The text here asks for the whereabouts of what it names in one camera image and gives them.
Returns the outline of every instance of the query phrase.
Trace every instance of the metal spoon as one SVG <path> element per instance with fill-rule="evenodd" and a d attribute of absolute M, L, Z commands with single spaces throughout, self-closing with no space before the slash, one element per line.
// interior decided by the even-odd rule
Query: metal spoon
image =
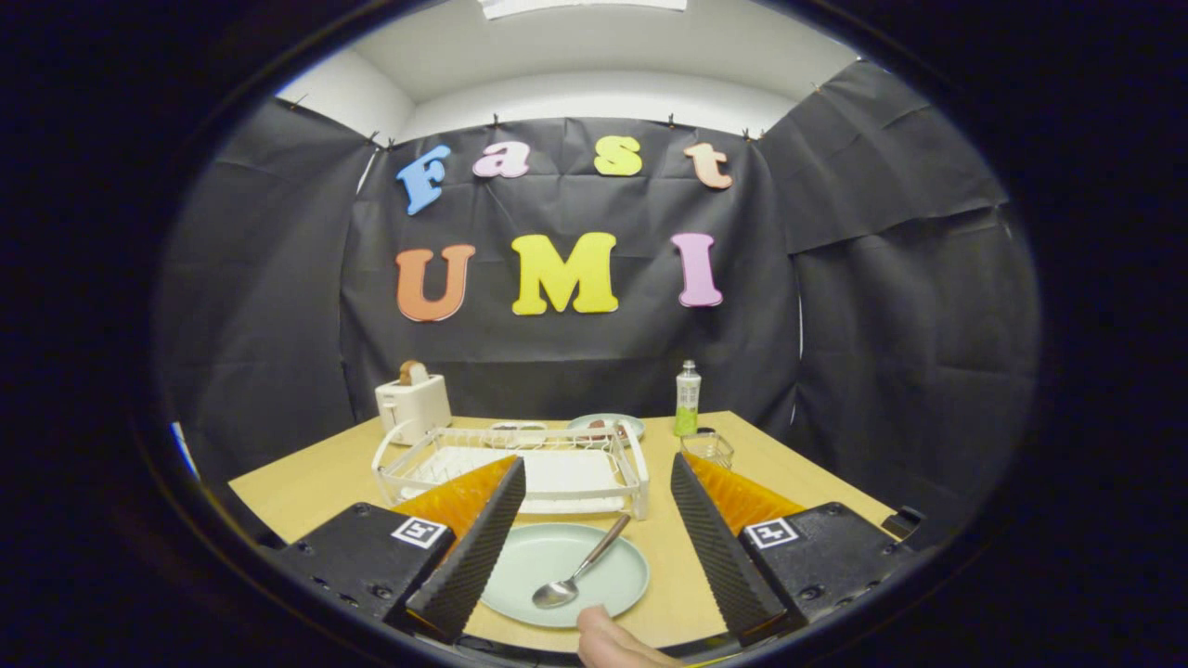
<path fill-rule="evenodd" d="M 586 571 L 590 563 L 594 563 L 598 561 L 598 557 L 602 556 L 606 548 L 611 547 L 611 543 L 619 537 L 619 534 L 623 532 L 623 528 L 626 527 L 630 521 L 630 515 L 619 516 L 619 521 L 615 522 L 614 527 L 611 527 L 611 530 L 602 536 L 602 540 L 599 541 L 596 546 L 594 546 L 594 549 L 592 549 L 589 555 L 586 556 L 582 565 L 577 567 L 577 571 L 574 571 L 574 574 L 570 575 L 568 580 L 549 582 L 537 590 L 536 593 L 532 594 L 532 603 L 536 604 L 537 607 L 549 609 L 565 605 L 577 598 L 577 585 L 574 584 L 574 580 L 576 580 L 577 576 L 581 575 L 582 571 Z"/>

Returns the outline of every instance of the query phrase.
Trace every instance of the wooden table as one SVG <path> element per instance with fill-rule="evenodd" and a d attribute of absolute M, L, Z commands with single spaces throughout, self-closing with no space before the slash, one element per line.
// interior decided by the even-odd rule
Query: wooden table
<path fill-rule="evenodd" d="M 484 429 L 497 422 L 455 417 L 451 427 Z M 545 422 L 562 429 L 564 422 Z M 627 524 L 623 536 L 634 543 L 651 566 L 651 584 L 634 607 L 618 622 L 652 647 L 669 647 L 726 631 L 709 592 L 709 584 L 677 512 L 669 480 L 680 439 L 672 417 L 645 418 L 642 441 L 651 477 L 647 519 Z M 876 525 L 891 509 L 867 497 L 729 411 L 702 414 L 699 426 L 713 427 L 734 447 L 733 470 L 805 508 L 841 502 Z M 293 542 L 353 503 L 386 505 L 371 472 L 371 460 L 383 439 L 379 418 L 274 461 L 230 481 L 244 502 L 286 542 Z M 388 459 L 406 447 L 393 446 Z M 609 529 L 613 516 L 520 516 L 516 525 L 580 522 Z M 576 651 L 575 630 L 542 629 L 506 618 L 481 603 L 466 632 L 492 641 Z"/>

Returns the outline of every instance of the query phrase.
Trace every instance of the finger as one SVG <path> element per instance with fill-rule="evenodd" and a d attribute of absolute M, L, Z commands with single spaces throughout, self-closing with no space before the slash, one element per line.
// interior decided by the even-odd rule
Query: finger
<path fill-rule="evenodd" d="M 669 668 L 681 666 L 669 656 L 657 661 L 651 656 L 617 643 L 614 638 L 601 630 L 593 630 L 577 641 L 577 657 L 587 668 Z"/>
<path fill-rule="evenodd" d="M 587 636 L 592 639 L 605 637 L 623 649 L 643 656 L 661 666 L 682 666 L 680 661 L 642 643 L 636 636 L 631 635 L 630 631 L 615 624 L 607 613 L 606 607 L 601 605 L 587 607 L 577 615 L 577 630 L 581 632 L 582 638 L 586 638 Z"/>

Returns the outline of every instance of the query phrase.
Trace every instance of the yellow letter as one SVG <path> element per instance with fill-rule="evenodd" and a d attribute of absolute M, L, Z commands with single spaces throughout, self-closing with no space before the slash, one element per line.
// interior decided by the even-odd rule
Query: yellow letter
<path fill-rule="evenodd" d="M 608 134 L 594 144 L 594 169 L 606 176 L 631 176 L 644 169 L 639 158 L 639 141 L 634 137 Z"/>
<path fill-rule="evenodd" d="M 520 298 L 512 303 L 517 315 L 541 315 L 546 310 L 541 298 L 541 285 L 549 295 L 552 308 L 564 311 L 574 288 L 577 313 L 611 313 L 619 308 L 619 300 L 611 294 L 611 248 L 613 234 L 587 232 L 577 239 L 569 259 L 562 261 L 557 248 L 544 234 L 529 234 L 512 241 L 512 250 L 520 256 Z"/>

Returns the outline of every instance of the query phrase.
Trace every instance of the ceiling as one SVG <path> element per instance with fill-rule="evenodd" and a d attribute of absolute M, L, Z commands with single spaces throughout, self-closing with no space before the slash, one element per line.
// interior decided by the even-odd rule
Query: ceiling
<path fill-rule="evenodd" d="M 685 12 L 563 7 L 487 20 L 448 0 L 355 50 L 415 103 L 527 75 L 643 70 L 716 78 L 802 100 L 854 51 L 751 0 L 689 0 Z"/>

